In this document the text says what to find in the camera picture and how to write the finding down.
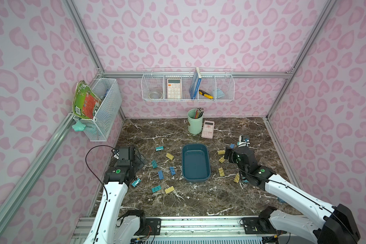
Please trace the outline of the teal plastic storage box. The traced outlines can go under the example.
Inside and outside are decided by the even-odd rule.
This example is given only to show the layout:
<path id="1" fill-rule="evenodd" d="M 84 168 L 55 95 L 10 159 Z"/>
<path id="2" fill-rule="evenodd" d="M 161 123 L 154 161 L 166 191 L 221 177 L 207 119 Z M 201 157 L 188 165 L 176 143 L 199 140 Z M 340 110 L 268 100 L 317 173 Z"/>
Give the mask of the teal plastic storage box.
<path id="1" fill-rule="evenodd" d="M 187 144 L 182 149 L 182 176 L 190 183 L 203 183 L 210 177 L 208 149 L 204 144 Z"/>

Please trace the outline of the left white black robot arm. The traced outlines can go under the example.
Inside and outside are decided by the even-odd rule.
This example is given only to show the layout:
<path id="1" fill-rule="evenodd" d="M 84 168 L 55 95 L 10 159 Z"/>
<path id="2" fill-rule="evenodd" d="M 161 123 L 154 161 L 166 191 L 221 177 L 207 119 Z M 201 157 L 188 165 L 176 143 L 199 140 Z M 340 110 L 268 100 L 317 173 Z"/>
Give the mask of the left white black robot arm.
<path id="1" fill-rule="evenodd" d="M 108 147 L 116 159 L 104 173 L 102 198 L 86 244 L 129 244 L 137 233 L 146 229 L 143 210 L 129 210 L 119 216 L 126 193 L 144 166 L 144 159 L 134 146 Z"/>

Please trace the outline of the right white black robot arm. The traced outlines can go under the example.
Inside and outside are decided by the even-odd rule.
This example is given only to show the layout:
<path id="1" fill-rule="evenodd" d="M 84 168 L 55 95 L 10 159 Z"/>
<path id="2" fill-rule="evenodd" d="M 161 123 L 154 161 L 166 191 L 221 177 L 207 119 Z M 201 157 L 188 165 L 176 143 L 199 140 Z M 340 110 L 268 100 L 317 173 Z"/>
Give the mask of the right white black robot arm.
<path id="1" fill-rule="evenodd" d="M 224 158 L 236 164 L 241 176 L 302 213 L 290 215 L 274 207 L 267 207 L 259 215 L 259 226 L 297 235 L 315 244 L 356 244 L 361 238 L 351 210 L 334 206 L 292 185 L 268 167 L 260 166 L 254 152 L 247 146 L 226 148 Z"/>

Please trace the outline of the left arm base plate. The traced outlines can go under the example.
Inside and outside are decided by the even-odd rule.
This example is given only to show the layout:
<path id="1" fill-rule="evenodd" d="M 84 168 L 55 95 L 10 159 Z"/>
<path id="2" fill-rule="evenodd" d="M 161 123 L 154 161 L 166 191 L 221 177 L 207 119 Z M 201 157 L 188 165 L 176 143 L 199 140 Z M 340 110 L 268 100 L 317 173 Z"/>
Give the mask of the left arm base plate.
<path id="1" fill-rule="evenodd" d="M 147 218 L 145 223 L 140 225 L 140 228 L 135 233 L 135 236 L 158 236 L 161 233 L 161 224 L 162 220 L 160 218 Z"/>

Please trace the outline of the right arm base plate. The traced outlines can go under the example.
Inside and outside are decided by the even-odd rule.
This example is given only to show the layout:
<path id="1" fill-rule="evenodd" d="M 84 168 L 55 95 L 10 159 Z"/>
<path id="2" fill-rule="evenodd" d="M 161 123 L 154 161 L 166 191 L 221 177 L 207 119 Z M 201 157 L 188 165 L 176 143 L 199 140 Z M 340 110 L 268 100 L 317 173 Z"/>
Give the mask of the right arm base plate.
<path id="1" fill-rule="evenodd" d="M 269 220 L 263 218 L 242 218 L 239 224 L 243 226 L 245 234 L 277 234 Z"/>

